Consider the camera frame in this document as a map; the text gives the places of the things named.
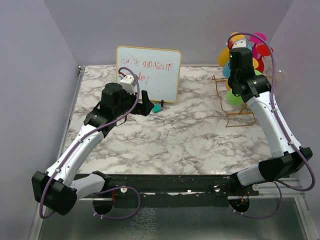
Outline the blue plastic wine glass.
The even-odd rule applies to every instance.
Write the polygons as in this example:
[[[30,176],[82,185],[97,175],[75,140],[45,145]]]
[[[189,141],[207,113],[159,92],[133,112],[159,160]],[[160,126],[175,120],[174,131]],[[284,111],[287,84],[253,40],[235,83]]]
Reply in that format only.
[[[222,69],[222,75],[228,79],[231,75],[231,70],[230,70],[230,62],[227,61],[227,63],[224,65],[223,69]]]

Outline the green plastic wine glass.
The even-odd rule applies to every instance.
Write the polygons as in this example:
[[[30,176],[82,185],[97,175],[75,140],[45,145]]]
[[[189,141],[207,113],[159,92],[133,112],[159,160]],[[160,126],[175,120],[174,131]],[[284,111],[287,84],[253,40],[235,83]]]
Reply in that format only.
[[[232,105],[232,106],[235,106],[235,107],[238,107],[240,105],[243,104],[243,100],[240,96],[235,96],[233,93],[232,93],[232,90],[229,90],[226,94],[225,94],[225,99],[226,101]]]

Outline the orange plastic wine glass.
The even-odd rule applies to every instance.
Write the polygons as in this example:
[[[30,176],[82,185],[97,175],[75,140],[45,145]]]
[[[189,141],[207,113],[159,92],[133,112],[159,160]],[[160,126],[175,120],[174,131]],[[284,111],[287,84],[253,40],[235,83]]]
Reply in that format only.
[[[253,64],[253,68],[257,69],[259,67],[259,62],[256,58],[252,58],[252,64]]]

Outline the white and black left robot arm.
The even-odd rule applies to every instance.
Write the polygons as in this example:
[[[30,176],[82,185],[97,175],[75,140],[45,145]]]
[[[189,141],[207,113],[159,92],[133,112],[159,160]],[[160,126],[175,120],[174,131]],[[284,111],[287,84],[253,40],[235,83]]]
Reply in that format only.
[[[79,199],[89,195],[103,198],[119,190],[110,183],[110,176],[99,171],[81,179],[75,179],[75,176],[84,160],[118,125],[118,121],[125,121],[129,114],[148,116],[154,108],[146,90],[136,87],[128,92],[124,86],[123,83],[106,84],[100,102],[87,114],[80,132],[67,150],[45,172],[37,171],[32,176],[33,194],[43,220],[51,217],[51,214],[44,214],[44,207],[64,216]]]

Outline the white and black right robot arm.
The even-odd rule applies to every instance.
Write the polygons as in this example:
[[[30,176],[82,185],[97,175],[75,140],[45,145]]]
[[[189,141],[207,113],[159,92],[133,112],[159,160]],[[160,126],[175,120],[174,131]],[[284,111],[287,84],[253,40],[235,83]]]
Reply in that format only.
[[[263,74],[257,75],[253,66],[252,51],[246,47],[229,51],[232,94],[241,97],[257,118],[268,142],[271,158],[234,173],[235,180],[229,189],[240,196],[248,185],[274,182],[296,173],[313,156],[309,147],[303,147],[295,138],[272,94],[272,86]]]

